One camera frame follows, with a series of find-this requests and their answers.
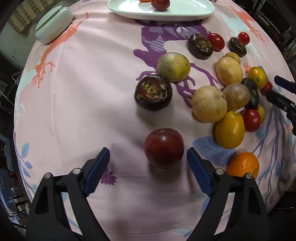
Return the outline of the white lidded ceramic jar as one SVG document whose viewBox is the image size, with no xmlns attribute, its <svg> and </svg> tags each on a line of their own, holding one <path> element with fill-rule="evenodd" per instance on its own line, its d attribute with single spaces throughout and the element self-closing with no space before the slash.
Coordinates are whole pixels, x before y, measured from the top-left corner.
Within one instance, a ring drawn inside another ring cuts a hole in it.
<svg viewBox="0 0 296 241">
<path fill-rule="evenodd" d="M 71 24 L 72 11 L 66 6 L 56 6 L 48 11 L 37 23 L 35 38 L 42 44 L 48 44 L 59 37 Z"/>
</svg>

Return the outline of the brown passion fruit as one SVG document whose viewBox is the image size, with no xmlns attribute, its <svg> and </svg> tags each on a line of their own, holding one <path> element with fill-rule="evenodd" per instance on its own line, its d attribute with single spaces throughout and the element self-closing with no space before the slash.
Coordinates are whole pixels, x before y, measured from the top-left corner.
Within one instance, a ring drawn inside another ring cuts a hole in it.
<svg viewBox="0 0 296 241">
<path fill-rule="evenodd" d="M 222 91 L 227 101 L 227 111 L 235 111 L 247 105 L 250 93 L 246 86 L 241 83 L 227 85 Z"/>
</svg>

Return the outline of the checked curtain left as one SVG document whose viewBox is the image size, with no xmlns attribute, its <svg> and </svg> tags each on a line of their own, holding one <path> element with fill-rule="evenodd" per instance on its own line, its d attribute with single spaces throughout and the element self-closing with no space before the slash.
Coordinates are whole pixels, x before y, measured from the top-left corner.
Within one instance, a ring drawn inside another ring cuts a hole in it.
<svg viewBox="0 0 296 241">
<path fill-rule="evenodd" d="M 18 33 L 29 25 L 45 8 L 54 1 L 51 0 L 27 0 L 23 1 L 13 12 L 8 20 L 11 27 Z"/>
</svg>

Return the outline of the yellow orange oval tomato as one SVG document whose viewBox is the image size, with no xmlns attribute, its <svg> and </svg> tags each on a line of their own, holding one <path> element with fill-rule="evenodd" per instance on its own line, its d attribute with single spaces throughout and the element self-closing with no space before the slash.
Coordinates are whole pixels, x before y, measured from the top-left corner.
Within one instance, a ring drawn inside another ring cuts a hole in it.
<svg viewBox="0 0 296 241">
<path fill-rule="evenodd" d="M 245 135 L 243 117 L 236 111 L 229 111 L 217 122 L 215 127 L 215 139 L 217 143 L 226 149 L 238 147 Z"/>
</svg>

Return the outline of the small orange mandarin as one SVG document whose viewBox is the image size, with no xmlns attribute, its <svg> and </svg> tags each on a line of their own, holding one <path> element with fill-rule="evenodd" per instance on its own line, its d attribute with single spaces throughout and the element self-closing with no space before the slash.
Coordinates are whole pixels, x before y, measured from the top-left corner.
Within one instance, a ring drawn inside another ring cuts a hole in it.
<svg viewBox="0 0 296 241">
<path fill-rule="evenodd" d="M 237 154 L 227 167 L 227 174 L 231 176 L 243 177 L 246 173 L 250 173 L 254 179 L 259 173 L 259 161 L 250 152 Z"/>
</svg>

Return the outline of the large orange mandarin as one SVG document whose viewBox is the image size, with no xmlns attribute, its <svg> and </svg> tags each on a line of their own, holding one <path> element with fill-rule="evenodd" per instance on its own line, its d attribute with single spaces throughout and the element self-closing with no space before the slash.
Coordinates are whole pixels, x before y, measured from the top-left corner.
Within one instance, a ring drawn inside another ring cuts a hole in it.
<svg viewBox="0 0 296 241">
<path fill-rule="evenodd" d="M 266 73 L 260 67 L 250 68 L 250 70 L 248 71 L 248 78 L 255 83 L 257 89 L 264 88 L 267 83 Z"/>
</svg>

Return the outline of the dark red plum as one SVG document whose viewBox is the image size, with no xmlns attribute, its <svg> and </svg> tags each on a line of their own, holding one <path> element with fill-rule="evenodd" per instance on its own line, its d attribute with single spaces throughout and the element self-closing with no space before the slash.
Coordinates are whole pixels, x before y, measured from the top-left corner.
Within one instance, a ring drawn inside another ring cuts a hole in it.
<svg viewBox="0 0 296 241">
<path fill-rule="evenodd" d="M 170 0 L 151 0 L 152 7 L 158 11 L 166 11 L 170 4 Z"/>
<path fill-rule="evenodd" d="M 170 169 L 183 157 L 184 140 L 176 130 L 161 128 L 146 137 L 144 152 L 149 162 L 155 167 Z"/>
</svg>

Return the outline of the white oval plate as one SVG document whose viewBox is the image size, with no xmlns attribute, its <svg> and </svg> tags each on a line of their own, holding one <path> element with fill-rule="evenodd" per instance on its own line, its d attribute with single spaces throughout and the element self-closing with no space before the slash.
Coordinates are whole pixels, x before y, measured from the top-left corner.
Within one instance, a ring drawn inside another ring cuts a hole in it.
<svg viewBox="0 0 296 241">
<path fill-rule="evenodd" d="M 215 13 L 215 6 L 210 1 L 170 1 L 165 11 L 158 11 L 150 2 L 141 1 L 109 1 L 107 7 L 126 18 L 161 22 L 195 21 Z"/>
</svg>

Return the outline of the striped pepino melon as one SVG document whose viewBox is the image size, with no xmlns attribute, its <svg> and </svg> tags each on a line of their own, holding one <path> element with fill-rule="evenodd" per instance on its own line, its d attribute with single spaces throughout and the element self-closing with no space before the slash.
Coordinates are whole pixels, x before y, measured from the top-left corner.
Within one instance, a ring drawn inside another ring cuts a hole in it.
<svg viewBox="0 0 296 241">
<path fill-rule="evenodd" d="M 222 91 L 206 85 L 198 88 L 192 97 L 192 111 L 203 123 L 220 121 L 227 113 L 227 101 Z"/>
</svg>

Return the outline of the green yellow round fruit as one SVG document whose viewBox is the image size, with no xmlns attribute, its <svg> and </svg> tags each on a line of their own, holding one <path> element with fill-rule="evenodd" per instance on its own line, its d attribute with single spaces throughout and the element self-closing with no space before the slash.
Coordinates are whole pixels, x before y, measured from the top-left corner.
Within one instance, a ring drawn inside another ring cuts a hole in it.
<svg viewBox="0 0 296 241">
<path fill-rule="evenodd" d="M 188 58 L 176 52 L 163 54 L 157 62 L 157 74 L 169 82 L 179 83 L 185 80 L 190 70 Z"/>
</svg>

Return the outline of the small tan longan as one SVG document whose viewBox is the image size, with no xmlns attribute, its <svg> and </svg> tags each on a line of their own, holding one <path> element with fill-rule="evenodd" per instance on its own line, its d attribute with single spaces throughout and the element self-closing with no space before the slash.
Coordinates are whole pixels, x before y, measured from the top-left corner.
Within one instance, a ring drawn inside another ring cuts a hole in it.
<svg viewBox="0 0 296 241">
<path fill-rule="evenodd" d="M 260 115 L 260 124 L 262 125 L 264 123 L 264 121 L 265 121 L 266 111 L 262 106 L 259 106 L 257 108 L 257 111 L 258 111 L 258 113 Z"/>
<path fill-rule="evenodd" d="M 235 61 L 237 61 L 238 64 L 241 64 L 240 57 L 236 53 L 234 53 L 234 52 L 228 52 L 228 53 L 226 53 L 225 54 L 225 57 L 230 57 L 230 58 L 234 59 Z"/>
</svg>

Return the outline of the pink patterned tablecloth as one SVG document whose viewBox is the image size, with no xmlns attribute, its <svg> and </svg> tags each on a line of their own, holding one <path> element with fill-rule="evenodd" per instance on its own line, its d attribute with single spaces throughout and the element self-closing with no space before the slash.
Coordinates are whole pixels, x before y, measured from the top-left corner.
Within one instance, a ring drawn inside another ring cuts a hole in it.
<svg viewBox="0 0 296 241">
<path fill-rule="evenodd" d="M 107 1 L 78 1 L 70 9 L 74 20 L 62 36 L 49 45 L 34 44 L 16 93 L 14 140 L 30 198 L 45 173 L 68 174 L 107 147 L 111 161 L 88 201 L 109 238 L 186 240 L 209 199 L 186 160 L 160 170 L 149 164 L 143 146 L 150 132 L 173 128 L 186 148 L 195 147 L 218 168 L 225 168 L 232 154 L 254 153 L 264 203 L 267 209 L 276 205 L 295 177 L 295 136 L 285 113 L 261 97 L 263 125 L 227 150 L 215 142 L 213 125 L 199 122 L 191 111 L 199 87 L 222 87 L 215 64 L 228 52 L 195 58 L 187 48 L 193 33 L 217 33 L 228 41 L 246 32 L 243 71 L 259 66 L 270 81 L 276 75 L 293 79 L 279 49 L 246 11 L 218 1 L 203 21 L 161 23 L 118 16 Z M 134 90 L 166 52 L 185 55 L 190 75 L 173 84 L 168 107 L 147 111 L 135 103 Z"/>
</svg>

